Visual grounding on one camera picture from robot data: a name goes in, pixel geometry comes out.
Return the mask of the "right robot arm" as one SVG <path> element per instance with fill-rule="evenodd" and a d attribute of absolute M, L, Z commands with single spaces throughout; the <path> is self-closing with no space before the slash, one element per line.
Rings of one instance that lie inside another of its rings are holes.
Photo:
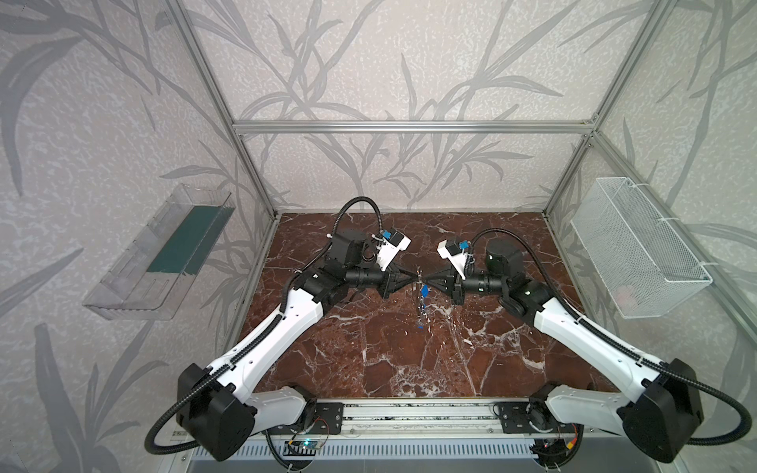
<path fill-rule="evenodd" d="M 648 354 L 577 313 L 547 284 L 528 277 L 522 252 L 507 240 L 492 240 L 483 271 L 474 268 L 471 242 L 449 238 L 439 243 L 438 252 L 451 267 L 428 276 L 428 285 L 456 305 L 468 294 L 497 297 L 508 313 L 568 347 L 618 389 L 601 394 L 548 384 L 532 398 L 542 415 L 623 435 L 663 463 L 674 461 L 701 426 L 701 397 L 691 386 L 696 374 L 688 364 L 675 359 L 660 370 L 644 366 Z"/>

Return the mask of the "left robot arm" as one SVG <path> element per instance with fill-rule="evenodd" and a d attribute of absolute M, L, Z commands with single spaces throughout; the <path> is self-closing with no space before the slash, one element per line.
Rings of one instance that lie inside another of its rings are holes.
<path fill-rule="evenodd" d="M 374 288 L 383 298 L 412 283 L 394 264 L 410 238 L 396 229 L 376 238 L 345 230 L 331 236 L 321 263 L 297 273 L 278 305 L 241 342 L 205 368 L 187 367 L 177 382 L 177 423 L 217 461 L 236 453 L 252 434 L 309 425 L 317 400 L 305 388 L 258 393 L 263 376 L 308 329 L 352 288 Z"/>

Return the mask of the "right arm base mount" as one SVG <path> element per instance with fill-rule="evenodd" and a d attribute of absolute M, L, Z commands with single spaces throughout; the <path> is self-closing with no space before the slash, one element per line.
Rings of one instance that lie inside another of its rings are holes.
<path fill-rule="evenodd" d="M 497 402 L 493 412 L 504 434 L 563 436 L 575 432 L 569 424 L 559 423 L 541 401 Z"/>

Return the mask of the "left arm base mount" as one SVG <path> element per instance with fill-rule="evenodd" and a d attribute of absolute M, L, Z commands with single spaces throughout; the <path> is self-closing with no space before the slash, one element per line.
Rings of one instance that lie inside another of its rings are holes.
<path fill-rule="evenodd" d="M 337 435 L 341 433 L 345 404 L 342 402 L 311 402 L 290 427 L 293 433 Z"/>

